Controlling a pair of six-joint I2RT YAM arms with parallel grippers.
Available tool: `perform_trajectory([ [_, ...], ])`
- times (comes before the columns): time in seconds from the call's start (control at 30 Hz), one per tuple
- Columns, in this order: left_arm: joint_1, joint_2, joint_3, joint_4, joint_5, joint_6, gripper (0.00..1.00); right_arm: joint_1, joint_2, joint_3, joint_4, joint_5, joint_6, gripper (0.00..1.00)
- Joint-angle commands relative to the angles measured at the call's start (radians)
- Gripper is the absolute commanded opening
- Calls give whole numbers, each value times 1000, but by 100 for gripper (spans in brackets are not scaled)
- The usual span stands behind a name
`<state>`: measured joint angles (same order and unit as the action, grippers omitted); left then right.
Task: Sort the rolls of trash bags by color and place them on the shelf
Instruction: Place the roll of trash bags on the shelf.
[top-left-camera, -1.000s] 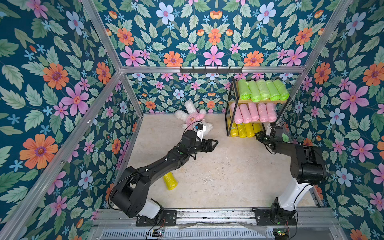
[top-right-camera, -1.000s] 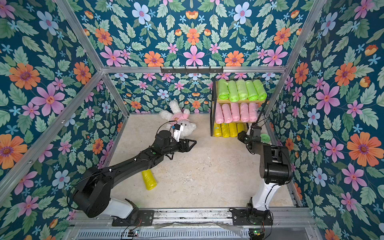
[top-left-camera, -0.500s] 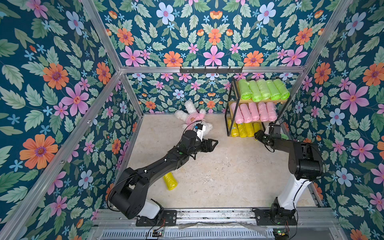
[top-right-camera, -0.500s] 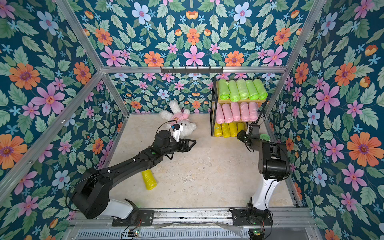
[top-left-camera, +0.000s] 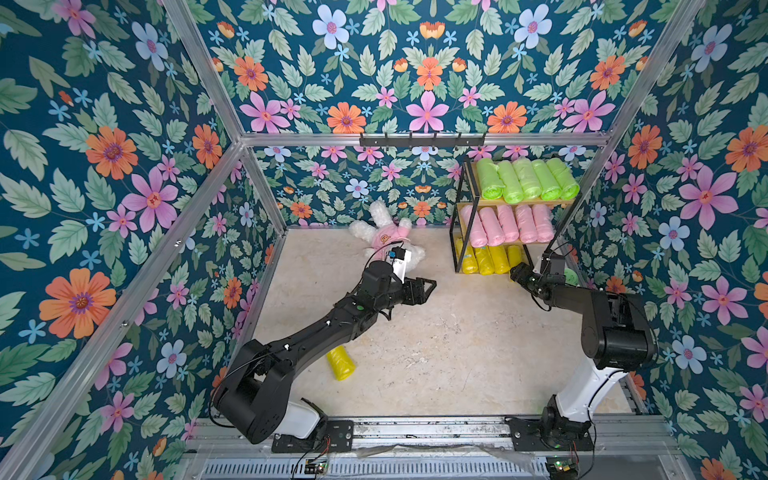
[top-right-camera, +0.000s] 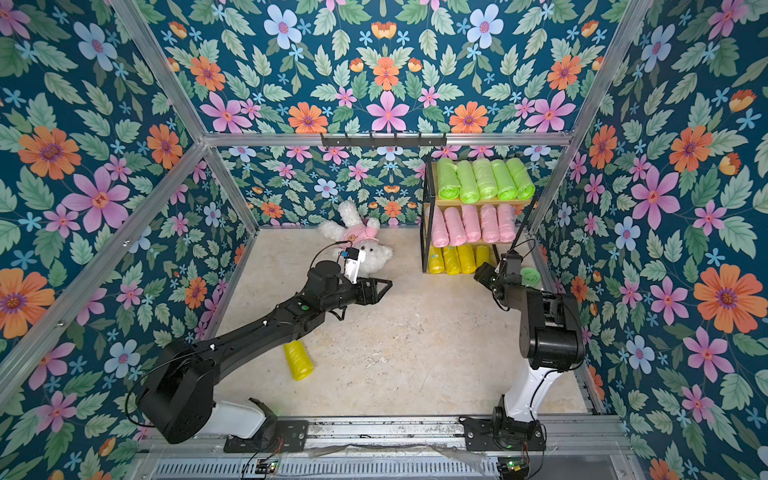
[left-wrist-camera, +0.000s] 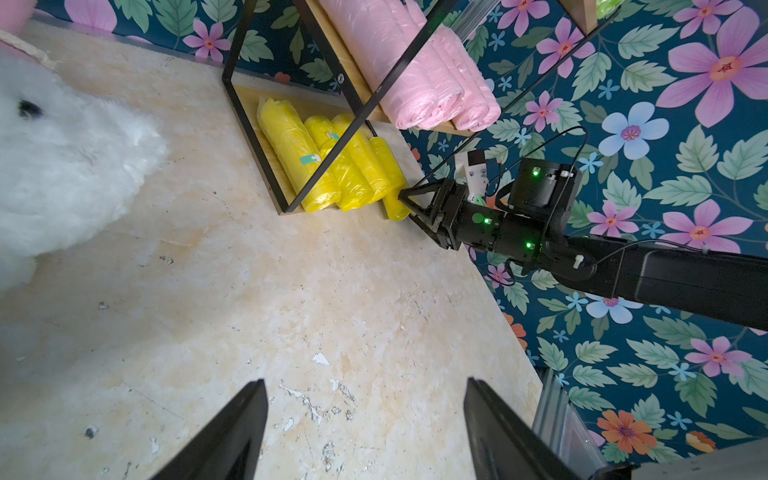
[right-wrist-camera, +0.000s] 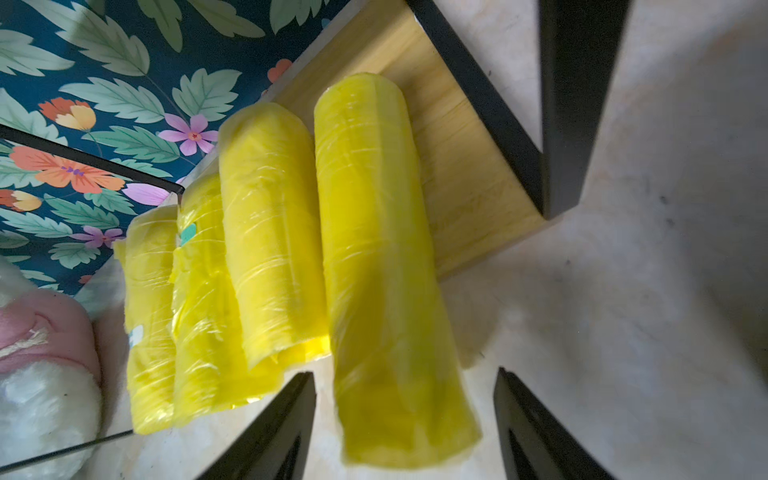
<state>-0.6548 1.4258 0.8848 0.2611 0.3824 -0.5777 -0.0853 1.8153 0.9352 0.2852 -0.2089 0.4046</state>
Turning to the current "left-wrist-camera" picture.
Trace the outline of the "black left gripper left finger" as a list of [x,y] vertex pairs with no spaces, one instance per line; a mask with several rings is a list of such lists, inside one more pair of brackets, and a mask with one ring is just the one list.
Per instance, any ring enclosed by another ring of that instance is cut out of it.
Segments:
[[264,381],[247,383],[153,478],[254,478],[268,406]]

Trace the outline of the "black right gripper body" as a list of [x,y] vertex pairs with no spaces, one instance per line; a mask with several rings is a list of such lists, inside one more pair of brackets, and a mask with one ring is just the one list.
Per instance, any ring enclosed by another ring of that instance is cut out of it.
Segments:
[[441,248],[467,245],[486,252],[509,252],[508,212],[468,199],[468,188],[453,180],[440,180],[431,201],[432,239]]

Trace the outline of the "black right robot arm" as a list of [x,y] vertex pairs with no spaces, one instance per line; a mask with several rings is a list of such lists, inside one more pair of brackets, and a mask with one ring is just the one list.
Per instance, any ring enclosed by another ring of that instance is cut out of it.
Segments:
[[568,237],[580,181],[575,165],[524,158],[499,191],[508,199],[499,209],[470,202],[467,186],[452,179],[406,188],[399,199],[443,249],[467,245],[501,255],[523,274],[548,271],[573,290],[767,328],[766,259],[671,240]]

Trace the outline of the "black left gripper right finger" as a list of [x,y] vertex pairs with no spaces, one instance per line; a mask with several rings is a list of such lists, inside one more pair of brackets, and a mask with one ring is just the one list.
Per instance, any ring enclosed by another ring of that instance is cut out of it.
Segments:
[[579,479],[485,381],[467,380],[463,413],[476,479]]

